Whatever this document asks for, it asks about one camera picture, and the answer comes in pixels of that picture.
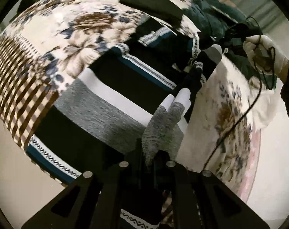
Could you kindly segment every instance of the black device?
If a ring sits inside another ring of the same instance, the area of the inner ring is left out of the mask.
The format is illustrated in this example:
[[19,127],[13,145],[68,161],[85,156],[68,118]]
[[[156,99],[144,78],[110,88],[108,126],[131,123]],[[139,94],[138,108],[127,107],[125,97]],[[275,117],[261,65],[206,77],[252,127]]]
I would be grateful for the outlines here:
[[245,22],[237,23],[225,31],[224,37],[217,41],[223,50],[228,48],[231,49],[235,54],[247,58],[247,55],[242,48],[245,38],[253,35],[263,34],[257,22],[257,25],[252,24],[249,20],[250,18],[251,17],[248,17]]
[[122,228],[119,224],[121,201],[127,189],[142,192],[154,189],[160,194],[164,190],[171,191],[177,229],[269,228],[209,170],[187,171],[171,161],[165,151],[159,151],[152,168],[147,169],[141,140],[124,160],[111,166],[103,178],[85,172],[30,218],[22,229]]

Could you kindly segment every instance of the brown striped fabric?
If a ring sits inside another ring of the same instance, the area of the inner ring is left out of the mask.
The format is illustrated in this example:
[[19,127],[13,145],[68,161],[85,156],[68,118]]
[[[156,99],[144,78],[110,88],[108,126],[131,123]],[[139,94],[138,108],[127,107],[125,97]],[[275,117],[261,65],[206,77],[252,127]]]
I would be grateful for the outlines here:
[[166,201],[162,206],[162,221],[161,224],[167,224],[170,227],[174,227],[173,221],[173,209],[172,209],[172,194],[168,191],[164,191],[163,196],[166,196]]
[[35,64],[31,45],[21,36],[0,35],[0,118],[22,148],[58,98],[48,84],[28,77],[27,65]]

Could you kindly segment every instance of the floral blanket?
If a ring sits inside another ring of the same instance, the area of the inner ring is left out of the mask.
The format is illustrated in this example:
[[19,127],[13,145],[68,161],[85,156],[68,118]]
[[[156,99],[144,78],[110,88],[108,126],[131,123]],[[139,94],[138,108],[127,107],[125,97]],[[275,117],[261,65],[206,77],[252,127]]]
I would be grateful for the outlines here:
[[[170,1],[179,8],[191,2]],[[0,117],[20,147],[26,150],[61,93],[104,52],[126,41],[143,14],[119,0],[41,0],[8,25],[0,34]],[[179,31],[195,37],[199,30],[183,16]],[[215,142],[249,106],[245,78],[240,75],[236,82],[238,70],[228,63],[219,66],[222,71],[216,69],[196,99],[177,155],[194,171],[201,170]],[[259,144],[254,147],[252,141],[249,113],[208,164],[240,197],[248,196],[254,178],[249,173],[257,159],[251,156]],[[251,177],[248,185],[246,177]]]
[[[40,0],[8,25],[0,34],[0,116],[20,147],[26,148],[61,92],[126,41],[142,15],[119,0]],[[193,37],[197,31],[182,18],[180,32]]]

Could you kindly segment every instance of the striped fabric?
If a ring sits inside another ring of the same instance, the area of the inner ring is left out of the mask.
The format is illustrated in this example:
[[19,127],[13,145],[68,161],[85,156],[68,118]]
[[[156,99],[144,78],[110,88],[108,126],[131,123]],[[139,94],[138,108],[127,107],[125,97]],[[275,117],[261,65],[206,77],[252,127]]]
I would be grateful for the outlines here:
[[164,26],[160,29],[158,29],[156,32],[151,32],[150,34],[147,34],[143,37],[140,37],[138,42],[143,44],[144,46],[148,46],[149,44],[153,43],[158,39],[158,37],[163,36],[166,33],[174,33],[169,27]]
[[33,49],[22,36],[0,35],[0,117],[22,148],[58,98],[58,92],[28,77],[25,67],[37,56]]
[[36,159],[36,163],[46,166],[49,172],[59,176],[65,183],[71,183],[81,175],[79,171],[56,156],[35,134],[30,139],[27,154]]
[[[129,49],[128,45],[126,45],[126,44],[121,43],[119,45],[120,46],[125,45],[125,48]],[[162,83],[163,85],[165,85],[166,87],[170,88],[171,90],[173,90],[176,87],[176,84],[174,82],[172,82],[171,80],[166,78],[163,74],[161,74],[161,73],[157,72],[156,70],[154,70],[152,67],[150,67],[149,65],[147,65],[146,63],[144,63],[143,61],[138,59],[137,57],[128,54],[128,52],[127,53],[122,52],[122,57],[124,59],[129,60],[132,64],[137,66],[139,69],[145,71],[150,76],[152,76],[155,79],[157,79],[158,83]]]

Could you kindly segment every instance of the gray fleece fabric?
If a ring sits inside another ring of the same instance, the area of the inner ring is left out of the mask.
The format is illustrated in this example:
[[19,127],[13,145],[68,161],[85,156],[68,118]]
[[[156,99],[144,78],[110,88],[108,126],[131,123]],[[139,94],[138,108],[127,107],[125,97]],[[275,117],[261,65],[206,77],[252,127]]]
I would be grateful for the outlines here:
[[115,150],[126,154],[135,148],[145,126],[109,104],[76,79],[55,107],[67,118]]

